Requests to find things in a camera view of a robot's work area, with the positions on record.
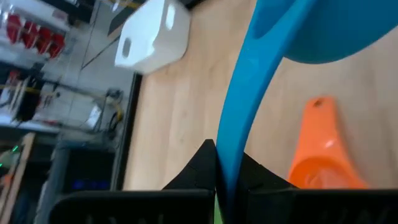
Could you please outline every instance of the orange scoop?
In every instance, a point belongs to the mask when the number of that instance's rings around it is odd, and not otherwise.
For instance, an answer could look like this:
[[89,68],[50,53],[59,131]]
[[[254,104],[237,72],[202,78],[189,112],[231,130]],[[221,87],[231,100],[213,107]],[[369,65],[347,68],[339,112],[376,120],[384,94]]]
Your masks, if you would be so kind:
[[346,153],[332,97],[314,98],[305,105],[289,182],[302,189],[367,188]]

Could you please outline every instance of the red object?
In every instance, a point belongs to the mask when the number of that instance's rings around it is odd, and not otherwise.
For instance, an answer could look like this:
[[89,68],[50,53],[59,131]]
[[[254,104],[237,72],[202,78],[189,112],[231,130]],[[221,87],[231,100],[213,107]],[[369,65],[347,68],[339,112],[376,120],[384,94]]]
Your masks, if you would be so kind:
[[12,181],[12,175],[11,174],[6,174],[2,177],[2,181],[4,182],[4,185],[10,185],[11,186],[11,181]]
[[65,46],[65,41],[62,35],[54,34],[52,36],[52,43],[49,49],[50,58],[56,58],[61,53]]
[[9,81],[12,83],[14,80],[17,79],[18,75],[19,75],[19,71],[11,70],[11,72],[10,72],[10,74],[8,76]]
[[25,48],[29,49],[34,46],[39,32],[36,24],[31,21],[27,21],[24,25],[24,31],[22,32],[22,41],[24,42]]
[[52,41],[52,32],[46,27],[39,30],[39,39],[36,41],[36,47],[39,54],[44,54],[49,49]]
[[12,44],[19,40],[19,32],[21,31],[21,20],[18,15],[8,15],[7,18],[7,36]]
[[42,122],[45,124],[52,125],[52,126],[60,124],[57,120],[42,120]]

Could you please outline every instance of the blue handle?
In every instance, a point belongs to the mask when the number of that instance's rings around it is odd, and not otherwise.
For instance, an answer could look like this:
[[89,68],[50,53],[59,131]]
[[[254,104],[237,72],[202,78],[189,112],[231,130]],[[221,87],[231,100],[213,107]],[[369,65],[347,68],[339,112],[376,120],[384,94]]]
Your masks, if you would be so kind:
[[229,84],[217,152],[229,214],[251,125],[284,52],[316,0],[258,0]]

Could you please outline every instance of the red cup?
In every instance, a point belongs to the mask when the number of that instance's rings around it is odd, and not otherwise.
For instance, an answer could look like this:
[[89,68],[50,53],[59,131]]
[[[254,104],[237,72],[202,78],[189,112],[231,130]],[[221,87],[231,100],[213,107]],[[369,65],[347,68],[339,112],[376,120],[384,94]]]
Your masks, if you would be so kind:
[[61,34],[54,34],[52,36],[52,43],[49,49],[50,58],[56,58],[60,55],[65,46],[65,39]]
[[36,47],[39,54],[44,54],[48,51],[52,41],[52,32],[46,27],[39,29],[39,38],[36,41]]
[[29,49],[34,46],[36,40],[39,37],[36,24],[31,21],[27,21],[24,25],[24,31],[22,32],[22,41],[25,48]]
[[21,31],[21,20],[18,15],[8,15],[7,18],[7,36],[12,44],[19,40],[19,32]]

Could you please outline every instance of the blue light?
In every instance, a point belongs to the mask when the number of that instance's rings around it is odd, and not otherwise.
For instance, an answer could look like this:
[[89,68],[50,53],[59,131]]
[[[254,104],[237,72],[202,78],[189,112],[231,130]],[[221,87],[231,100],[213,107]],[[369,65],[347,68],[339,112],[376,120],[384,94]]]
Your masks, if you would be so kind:
[[75,183],[73,183],[73,189],[75,190],[80,190],[84,187],[85,183],[82,180],[76,180]]
[[95,182],[95,181],[91,182],[91,189],[93,189],[93,190],[97,189],[97,182]]
[[109,182],[108,181],[101,181],[99,184],[99,188],[101,190],[108,190],[109,189]]

